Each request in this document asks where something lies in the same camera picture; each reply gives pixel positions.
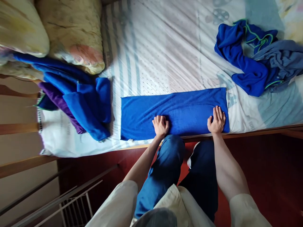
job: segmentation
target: shirt sleeve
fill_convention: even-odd
[[[135,212],[137,195],[136,182],[121,182],[97,210],[86,227],[129,227]]]
[[[271,224],[260,213],[251,195],[234,196],[229,202],[229,207],[232,227],[271,227]]]

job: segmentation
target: right hand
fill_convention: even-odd
[[[222,112],[221,107],[216,106],[214,108],[214,120],[211,122],[212,116],[207,119],[207,127],[211,133],[221,133],[225,124],[225,113]]]

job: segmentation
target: leg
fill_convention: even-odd
[[[158,150],[157,160],[151,166],[146,181],[137,197],[135,217],[152,210],[172,184],[177,184],[185,146],[179,136],[168,135]]]
[[[215,213],[218,210],[218,185],[214,151],[213,141],[200,142],[191,157],[192,168],[180,183],[180,186],[185,187],[192,194],[212,221],[215,220]]]

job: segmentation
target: red floor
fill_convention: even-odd
[[[261,213],[272,226],[303,226],[303,140],[282,135],[227,139],[226,144],[242,167]],[[187,143],[180,181],[187,175],[186,160],[195,143]],[[90,192],[93,212],[122,181],[144,148],[113,151],[77,159],[61,159],[59,168],[73,163],[73,170],[60,179],[61,191],[80,185],[118,163]],[[216,226],[230,226],[229,205],[219,190]]]

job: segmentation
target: forearm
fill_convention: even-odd
[[[213,134],[217,182],[227,200],[238,194],[250,194],[245,175],[226,146],[221,133]]]
[[[130,169],[123,181],[132,180],[138,185],[138,192],[141,190],[146,179],[152,160],[163,138],[156,136],[150,146],[144,151],[134,166]]]

